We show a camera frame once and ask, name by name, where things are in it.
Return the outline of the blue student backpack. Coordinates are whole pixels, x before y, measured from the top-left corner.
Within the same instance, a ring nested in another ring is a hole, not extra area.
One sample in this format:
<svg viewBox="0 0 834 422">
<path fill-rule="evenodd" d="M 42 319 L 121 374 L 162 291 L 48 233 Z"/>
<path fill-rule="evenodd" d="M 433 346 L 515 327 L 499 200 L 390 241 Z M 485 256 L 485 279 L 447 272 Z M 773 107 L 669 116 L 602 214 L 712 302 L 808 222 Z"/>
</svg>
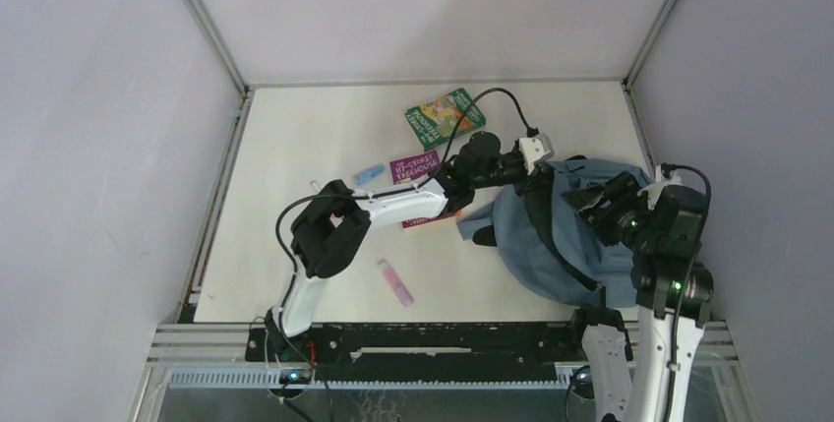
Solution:
<svg viewBox="0 0 834 422">
<path fill-rule="evenodd" d="M 562 194 L 623 172 L 647 186 L 649 174 L 636 165 L 584 156 L 550 165 L 552 174 L 538 187 L 518 195 L 505 186 L 489 205 L 461 220 L 461 237 L 495 248 L 509 272 L 541 297 L 572 306 L 635 306 L 631 251 L 622 244 L 602 245 Z"/>
</svg>

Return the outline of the purple treehouse book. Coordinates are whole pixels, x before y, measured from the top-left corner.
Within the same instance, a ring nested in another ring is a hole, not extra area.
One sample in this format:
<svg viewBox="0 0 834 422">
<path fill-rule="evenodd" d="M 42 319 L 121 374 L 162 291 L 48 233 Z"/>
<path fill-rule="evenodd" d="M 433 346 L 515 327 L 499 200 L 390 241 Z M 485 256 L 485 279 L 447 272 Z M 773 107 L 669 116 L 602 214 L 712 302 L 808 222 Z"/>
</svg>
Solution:
<svg viewBox="0 0 834 422">
<path fill-rule="evenodd" d="M 396 159 L 389 164 L 389 172 L 394 185 L 415 181 L 427 176 L 439 168 L 441 158 L 437 151 L 427 151 L 421 154 Z M 461 216 L 461 212 L 447 213 L 435 217 L 421 217 L 405 220 L 401 223 L 404 231 L 415 229 L 418 226 L 432 222 L 443 221 L 453 217 Z"/>
</svg>

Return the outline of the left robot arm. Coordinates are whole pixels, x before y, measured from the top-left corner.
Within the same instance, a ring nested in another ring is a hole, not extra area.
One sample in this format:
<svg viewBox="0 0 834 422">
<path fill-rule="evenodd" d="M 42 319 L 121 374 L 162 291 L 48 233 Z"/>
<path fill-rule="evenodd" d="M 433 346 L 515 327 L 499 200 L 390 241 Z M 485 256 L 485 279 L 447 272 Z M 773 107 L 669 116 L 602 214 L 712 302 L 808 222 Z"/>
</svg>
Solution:
<svg viewBox="0 0 834 422">
<path fill-rule="evenodd" d="M 269 347 L 285 360 L 305 352 L 306 332 L 328 280 L 352 263 L 369 231 L 461 211 L 480 189 L 507 185 L 523 189 L 542 174 L 553 153 L 549 137 L 534 128 L 508 152 L 501 151 L 496 135 L 478 132 L 457 155 L 415 180 L 369 191 L 333 180 L 321 192 L 288 205 L 274 232 L 281 232 L 292 210 L 300 211 L 290 225 L 291 239 L 277 240 L 292 275 L 281 301 L 268 311 L 267 322 L 274 327 Z"/>
</svg>

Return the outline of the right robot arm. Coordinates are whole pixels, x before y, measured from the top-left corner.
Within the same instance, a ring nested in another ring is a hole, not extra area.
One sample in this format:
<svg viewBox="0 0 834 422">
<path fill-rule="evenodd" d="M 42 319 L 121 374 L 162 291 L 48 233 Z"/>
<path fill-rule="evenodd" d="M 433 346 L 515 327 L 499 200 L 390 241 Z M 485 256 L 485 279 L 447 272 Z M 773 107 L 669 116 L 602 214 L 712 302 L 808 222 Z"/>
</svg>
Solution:
<svg viewBox="0 0 834 422">
<path fill-rule="evenodd" d="M 588 308 L 568 335 L 569 349 L 587 359 L 598 421 L 681 421 L 697 347 L 711 315 L 714 281 L 697 260 L 712 202 L 684 185 L 679 164 L 664 163 L 658 181 L 641 186 L 623 172 L 611 180 L 564 192 L 563 201 L 606 246 L 632 253 L 639 342 L 629 368 L 630 343 L 619 312 Z"/>
</svg>

